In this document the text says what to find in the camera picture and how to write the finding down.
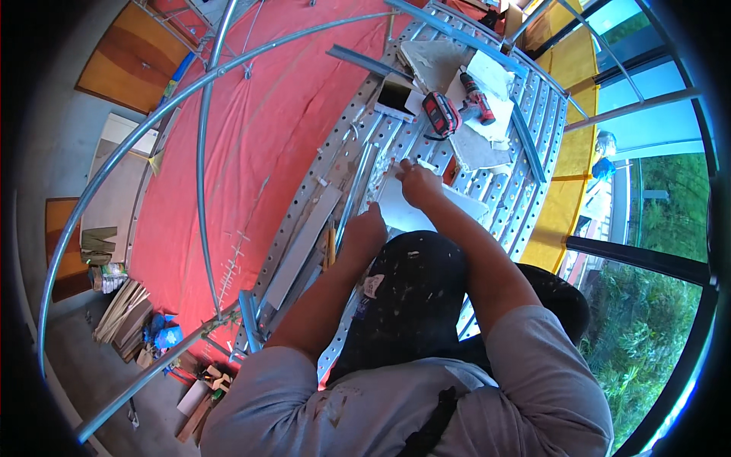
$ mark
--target scaffolding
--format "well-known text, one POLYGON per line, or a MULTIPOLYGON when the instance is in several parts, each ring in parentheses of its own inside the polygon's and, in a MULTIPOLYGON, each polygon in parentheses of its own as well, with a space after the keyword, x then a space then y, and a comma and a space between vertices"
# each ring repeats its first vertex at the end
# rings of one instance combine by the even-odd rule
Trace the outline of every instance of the scaffolding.
MULTIPOLYGON (((561 4, 563 7, 565 7, 567 10, 569 10, 582 24, 585 26, 591 33, 594 35, 597 39, 602 40, 601 37, 599 37, 595 30, 593 30, 589 24, 583 19, 583 17, 576 12, 573 8, 566 3, 565 0, 556 0, 559 4, 561 4)), ((274 41, 265 43, 264 45, 261 45, 255 49, 252 49, 247 52, 242 52, 241 54, 233 53, 228 46, 225 44, 225 37, 228 28, 232 24, 232 22, 235 20, 235 11, 236 11, 236 5, 237 0, 229 0, 227 2, 226 9, 224 11, 224 15, 219 21, 219 25, 215 34, 215 40, 213 41, 213 46, 211 48, 208 47, 207 42, 199 42, 198 47, 194 50, 192 49, 192 46, 189 46, 190 43, 188 43, 186 46, 189 46, 189 49, 191 49, 192 52, 195 52, 197 57, 201 60, 204 60, 202 57, 202 51, 208 50, 209 51, 209 57, 207 60, 207 66, 206 66, 206 73, 201 77, 195 80, 193 83, 188 85, 187 87, 181 88, 177 94, 172 96, 169 100, 167 100, 163 105, 159 106, 154 112, 150 114, 147 119, 141 123, 125 140, 117 147, 116 150, 110 155, 110 158, 102 165, 102 167, 99 169, 99 171, 96 173, 96 175, 90 180, 87 187, 82 192, 81 196, 78 199, 78 202, 76 206, 74 207, 73 211, 71 212, 71 215, 69 216, 69 219, 64 226, 64 229, 61 231, 61 235, 59 237, 58 243, 56 244, 56 248, 53 252, 53 256, 50 259, 49 266, 48 266, 48 274, 46 276, 46 280, 43 287, 43 293, 40 303, 40 312, 39 312, 39 318, 38 318, 38 339, 37 339, 37 357, 38 357, 38 363, 40 365, 40 370, 42 373, 42 376, 45 378, 45 370, 44 370, 44 348, 45 348, 45 329, 46 329, 46 322, 48 318, 48 307, 50 304, 50 294, 51 290, 53 289, 54 281, 56 280, 56 274, 58 273, 58 269, 61 263, 61 256, 65 252, 66 247, 69 243, 69 240, 72 236, 72 233, 74 231, 74 228, 78 221, 81 218, 81 215, 83 214, 84 210, 88 206, 88 204, 91 201, 91 198, 96 194, 97 190, 100 188, 104 180, 109 176, 109 174, 112 172, 114 167, 121 161, 122 157, 126 154, 126 152, 147 132, 157 121, 159 121, 165 114, 172 111, 176 106, 178 106, 182 101, 190 97, 193 93, 198 91, 199 89, 203 89, 203 96, 200 106, 200 118, 199 118, 199 128, 198 128, 198 136, 197 136, 197 154, 196 154, 196 174, 197 174, 197 204, 198 204, 198 214, 199 214, 199 220, 200 220, 200 235, 201 235, 201 244, 202 244, 202 250, 203 250, 203 256, 205 258, 205 266, 206 266, 206 273, 208 275, 208 282, 209 286, 211 287, 211 294, 213 296, 213 307, 216 310, 216 316, 212 318, 211 320, 205 322, 201 327, 199 327, 196 331, 188 335, 180 344, 174 346, 170 350, 168 350, 160 359, 156 360, 151 366, 144 369, 133 381, 132 383, 125 388, 122 392, 120 392, 115 398, 111 399, 106 406, 100 409, 90 420, 87 420, 83 422, 75 431, 77 434, 78 441, 83 443, 85 442, 119 407, 121 407, 123 404, 127 402, 136 392, 138 392, 141 387, 143 387, 147 382, 149 382, 153 376, 157 373, 159 373, 165 366, 172 363, 180 354, 182 354, 185 350, 187 350, 190 346, 192 346, 195 342, 199 341, 200 339, 204 339, 208 341, 209 343, 212 343, 212 345, 225 355, 229 356, 231 360, 238 359, 235 357, 235 351, 228 352, 223 347, 221 347, 218 344, 214 344, 215 342, 209 338, 209 335, 212 331, 214 331, 216 328, 218 328, 221 325, 227 324, 228 322, 236 322, 238 320, 241 320, 241 326, 242 329, 246 332, 246 340, 247 345, 244 351, 239 351, 242 355, 247 355, 255 350, 258 350, 261 347, 261 343, 263 340, 262 334, 259 332, 258 325, 257 325, 257 319, 261 319, 261 316, 259 316, 259 306, 256 304, 256 300, 254 299, 254 295, 252 295, 248 291, 242 291, 239 294, 239 300, 236 301, 234 304, 228 306, 225 309, 221 309, 220 307, 220 300, 223 297, 223 294, 219 297, 216 294, 215 290, 215 283, 213 281, 213 275, 211 271, 211 256, 208 251, 208 237, 206 233, 206 219, 205 219, 205 206, 204 206, 204 198, 203 198, 203 164, 205 159, 205 136, 207 131, 207 120, 208 120, 208 111, 210 108, 211 103, 211 92, 213 89, 213 82, 215 79, 220 78, 226 72, 230 71, 231 69, 236 68, 239 65, 245 64, 245 62, 249 61, 250 59, 254 58, 255 56, 258 56, 261 53, 267 52, 269 50, 272 50, 279 45, 283 45, 284 43, 291 42, 295 39, 299 39, 301 37, 304 37, 306 35, 310 35, 313 33, 317 33, 318 31, 323 31, 326 29, 330 29, 332 27, 342 26, 348 23, 354 23, 360 20, 367 20, 372 18, 387 18, 387 36, 386 36, 386 43, 389 45, 392 42, 395 42, 390 36, 391 28, 393 27, 393 15, 398 14, 398 11, 406 12, 414 17, 415 20, 422 21, 424 23, 434 23, 435 16, 433 13, 427 13, 425 10, 427 8, 431 8, 433 10, 439 10, 442 12, 446 12, 448 15, 451 15, 451 17, 458 18, 462 20, 464 23, 468 23, 471 27, 474 27, 475 30, 479 31, 481 34, 483 34, 485 37, 489 37, 492 40, 495 40, 495 43, 497 46, 495 49, 497 49, 497 52, 500 52, 503 49, 507 49, 508 51, 508 58, 511 59, 517 59, 519 61, 524 62, 529 68, 528 70, 535 72, 537 77, 542 79, 545 84, 547 84, 549 87, 551 87, 553 90, 560 93, 564 99, 570 103, 572 103, 579 113, 584 117, 583 121, 579 121, 574 124, 567 124, 564 127, 563 132, 570 132, 575 129, 580 129, 585 126, 591 126, 601 121, 606 121, 608 119, 616 118, 619 116, 624 116, 629 113, 635 113, 640 110, 645 110, 650 107, 659 106, 665 103, 675 102, 682 99, 693 99, 694 102, 694 109, 696 110, 697 118, 699 125, 701 127, 701 132, 703 134, 703 142, 706 150, 707 157, 715 157, 713 152, 713 145, 711 142, 710 135, 708 134, 708 126, 705 122, 705 117, 703 116, 703 113, 700 109, 700 103, 698 102, 698 97, 700 97, 700 91, 695 88, 692 85, 691 78, 689 77, 689 73, 687 72, 687 69, 683 65, 683 62, 678 55, 678 51, 673 46, 673 41, 668 37, 667 32, 662 28, 662 25, 660 22, 656 19, 656 17, 653 15, 652 11, 645 5, 643 0, 636 0, 637 4, 640 6, 642 11, 645 13, 645 15, 650 20, 652 26, 660 33, 661 37, 667 44, 668 48, 670 49, 671 56, 675 60, 675 63, 677 64, 681 76, 683 78, 684 83, 686 84, 686 88, 682 91, 673 92, 671 94, 665 94, 659 97, 654 97, 650 99, 643 99, 642 94, 637 89, 636 85, 632 81, 632 78, 630 77, 629 73, 624 68, 623 64, 616 58, 616 56, 609 50, 609 47, 607 46, 607 50, 609 50, 610 55, 612 58, 617 62, 618 67, 624 74, 625 78, 629 81, 630 86, 635 90, 635 93, 637 95, 638 102, 634 103, 632 105, 628 105, 626 107, 621 107, 616 110, 600 114, 598 116, 587 116, 586 113, 581 110, 581 108, 578 106, 576 101, 573 100, 571 97, 571 94, 567 93, 562 87, 560 87, 559 84, 551 77, 549 74, 543 70, 540 66, 535 64, 531 59, 527 58, 522 52, 520 52, 515 46, 515 40, 530 26, 531 23, 533 23, 543 12, 546 11, 546 9, 552 4, 551 0, 545 0, 541 5, 536 8, 536 10, 526 19, 526 21, 523 23, 523 25, 511 36, 511 37, 499 37, 496 35, 493 31, 487 29, 482 24, 472 20, 471 18, 466 17, 465 15, 462 15, 459 12, 456 12, 455 10, 452 10, 443 4, 440 4, 439 2, 436 2, 434 0, 430 1, 428 5, 425 7, 424 10, 419 10, 412 5, 407 4, 406 2, 402 0, 385 0, 385 3, 389 4, 391 7, 393 7, 392 11, 390 12, 382 12, 382 13, 376 13, 376 14, 370 14, 370 15, 363 15, 358 16, 355 18, 348 18, 343 20, 337 20, 329 23, 324 23, 319 26, 315 26, 309 29, 305 29, 302 31, 295 32, 294 34, 287 35, 285 37, 276 39, 274 41), (224 64, 219 64, 219 57, 222 53, 223 48, 228 49, 228 51, 231 53, 231 59, 224 64)), ((175 21, 177 16, 188 10, 195 10, 194 6, 186 0, 186 3, 188 4, 188 7, 179 8, 177 10, 170 10, 166 12, 158 12, 154 13, 151 12, 146 8, 146 1, 143 0, 134 0, 135 4, 142 7, 145 11, 148 12, 151 16, 156 18, 158 22, 160 22, 166 29, 169 29, 169 26, 167 23, 171 21, 175 21)), ((312 1, 310 3, 311 6, 315 5, 315 2, 312 1)), ((451 31, 453 31, 453 27, 449 24, 444 24, 443 28, 440 28, 439 31, 441 33, 445 33, 449 35, 451 31)), ((177 36, 179 39, 179 32, 176 33, 174 31, 171 31, 175 36, 177 36)), ((455 33, 452 38, 460 39, 460 36, 455 33)), ((355 197, 355 193, 351 191, 352 195, 349 195, 349 200, 355 197)), ((341 224, 344 225, 345 221, 347 220, 348 216, 351 214, 345 213, 343 215, 343 219, 341 220, 341 224)), ((586 242, 581 240, 569 240, 571 243, 571 248, 574 250, 579 250, 583 252, 587 252, 590 254, 598 254, 602 255, 607 258, 611 258, 613 256, 613 249, 611 249, 611 246, 603 246, 603 245, 597 245, 596 243, 602 243, 601 241, 596 242, 594 244, 591 244, 590 246, 586 244, 586 242)), ((680 270, 671 270, 668 269, 668 265, 665 265, 663 263, 657 263, 657 265, 649 265, 648 263, 643 263, 643 261, 638 260, 638 258, 642 257, 641 254, 638 254, 639 251, 643 251, 642 249, 639 249, 638 251, 632 251, 633 249, 638 248, 631 248, 629 251, 626 250, 627 246, 622 246, 622 253, 620 261, 626 262, 626 263, 632 263, 634 265, 643 266, 644 268, 653 269, 654 271, 659 271, 665 274, 669 274, 674 277, 679 277, 681 279, 684 279, 682 277, 682 274, 684 274, 684 271, 695 269, 694 275, 692 277, 692 281, 694 283, 701 283, 704 281, 703 278, 698 278, 697 276, 697 265, 693 264, 683 264, 682 268, 680 270)), ((307 287, 308 284, 311 284, 311 282, 317 277, 316 274, 314 274, 312 277, 307 278, 306 281, 304 281, 303 287, 307 287)), ((334 363, 336 359, 337 354, 330 355, 329 361, 330 365, 334 363)), ((324 367, 320 366, 318 367, 318 372, 324 372, 326 371, 324 367)))

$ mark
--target person's arm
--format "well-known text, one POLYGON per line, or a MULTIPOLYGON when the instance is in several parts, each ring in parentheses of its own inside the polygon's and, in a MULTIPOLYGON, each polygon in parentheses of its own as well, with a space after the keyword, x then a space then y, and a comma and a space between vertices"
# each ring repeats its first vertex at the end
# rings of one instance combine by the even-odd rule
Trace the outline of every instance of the person's arm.
POLYGON ((441 176, 408 159, 400 166, 404 172, 396 178, 406 201, 423 211, 437 231, 454 241, 467 257, 467 293, 483 337, 510 310, 541 306, 533 287, 495 238, 444 195, 441 176))
POLYGON ((350 292, 386 243, 386 236, 377 203, 348 222, 335 265, 292 305, 264 347, 291 347, 317 365, 338 330, 350 292))

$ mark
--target yellow tarp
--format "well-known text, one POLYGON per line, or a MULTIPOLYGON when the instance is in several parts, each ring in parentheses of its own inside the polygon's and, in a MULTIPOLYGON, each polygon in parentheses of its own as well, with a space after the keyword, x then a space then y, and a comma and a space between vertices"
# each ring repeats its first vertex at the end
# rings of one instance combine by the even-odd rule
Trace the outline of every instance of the yellow tarp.
MULTIPOLYGON (((575 4, 579 10, 577 1, 569 3, 575 4)), ((548 24, 556 31, 573 18, 560 5, 549 8, 547 16, 542 18, 544 26, 548 24)), ((599 88, 591 77, 598 71, 594 45, 586 28, 574 31, 543 54, 537 63, 569 89, 574 100, 589 116, 596 115, 599 88)), ((571 104, 566 117, 568 124, 583 119, 571 104)), ((554 273, 560 268, 566 254, 564 239, 576 227, 581 200, 586 193, 586 182, 594 161, 595 137, 595 126, 565 134, 548 194, 521 262, 554 273)))

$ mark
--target perforated metal plank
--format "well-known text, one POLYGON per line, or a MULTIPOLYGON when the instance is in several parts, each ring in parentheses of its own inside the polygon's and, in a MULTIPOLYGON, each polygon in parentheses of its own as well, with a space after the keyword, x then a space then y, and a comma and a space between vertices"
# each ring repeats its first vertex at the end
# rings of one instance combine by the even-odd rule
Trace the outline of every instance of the perforated metal plank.
MULTIPOLYGON (((449 9, 443 5, 428 4, 424 10, 495 49, 501 47, 500 40, 495 38, 494 32, 485 29, 473 20, 450 14, 449 9)), ((396 58, 398 43, 404 40, 430 39, 450 38, 418 20, 413 20, 406 26, 402 34, 387 47, 381 61, 397 69, 404 69, 396 58)), ((464 52, 474 53, 475 51, 465 47, 464 52)), ((515 109, 520 109, 534 136, 545 175, 550 183, 558 147, 561 144, 567 101, 562 93, 553 90, 543 81, 539 73, 534 70, 534 62, 525 60, 519 54, 512 58, 529 70, 524 79, 515 78, 512 95, 520 105, 515 109)), ((382 174, 391 160, 398 161, 404 157, 426 160, 432 165, 438 166, 440 170, 445 169, 448 165, 454 154, 452 146, 449 142, 434 142, 423 137, 431 130, 431 125, 428 124, 425 116, 419 116, 416 123, 410 124, 381 113, 366 112, 365 106, 368 98, 380 81, 381 78, 376 75, 369 75, 366 78, 320 148, 321 152, 317 154, 303 179, 270 247, 267 260, 253 290, 254 297, 261 297, 266 291, 271 275, 278 268, 283 253, 294 239, 294 234, 303 226, 314 206, 314 201, 321 195, 322 185, 318 183, 318 178, 332 182, 344 192, 344 197, 333 211, 336 220, 340 218, 345 197, 349 193, 352 182, 352 171, 357 168, 358 162, 354 159, 359 157, 366 141, 378 144, 379 150, 372 158, 373 170, 368 177, 367 187, 361 191, 362 196, 357 196, 360 201, 356 201, 355 206, 359 209, 354 211, 354 214, 364 211, 367 207, 366 203, 375 198, 377 188, 382 182, 382 174)), ((510 257, 518 261, 532 233, 549 183, 539 186, 533 181, 523 146, 515 134, 512 122, 508 132, 511 139, 509 150, 511 164, 500 167, 498 173, 492 173, 490 170, 458 172, 452 187, 488 205, 492 217, 486 220, 485 228, 491 230, 501 246, 510 253, 510 257)), ((318 243, 315 249, 323 250, 323 247, 323 243, 318 243)), ((300 275, 309 277, 313 268, 313 264, 308 263, 300 275)), ((327 372, 339 355, 350 320, 361 296, 361 289, 358 286, 346 305, 336 337, 323 352, 318 362, 319 376, 327 372)), ((257 310, 260 330, 264 334, 273 330, 270 325, 272 322, 281 320, 279 318, 272 320, 273 312, 274 310, 269 308, 257 310)), ((464 338, 467 338, 468 334, 473 336, 479 333, 469 300, 466 300, 463 305, 456 330, 464 338)), ((242 343, 240 339, 237 339, 238 349, 243 350, 242 343)))

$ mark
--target gray t-shirt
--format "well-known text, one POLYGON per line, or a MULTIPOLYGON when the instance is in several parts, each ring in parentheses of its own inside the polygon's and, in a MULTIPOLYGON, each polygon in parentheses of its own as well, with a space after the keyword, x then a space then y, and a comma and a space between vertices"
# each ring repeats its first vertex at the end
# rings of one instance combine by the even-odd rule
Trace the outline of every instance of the gray t-shirt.
POLYGON ((271 347, 245 359, 211 412, 204 457, 395 456, 455 386, 457 410, 435 456, 605 456, 612 418, 602 389, 556 316, 522 306, 485 340, 494 382, 459 360, 358 371, 317 391, 303 354, 271 347))

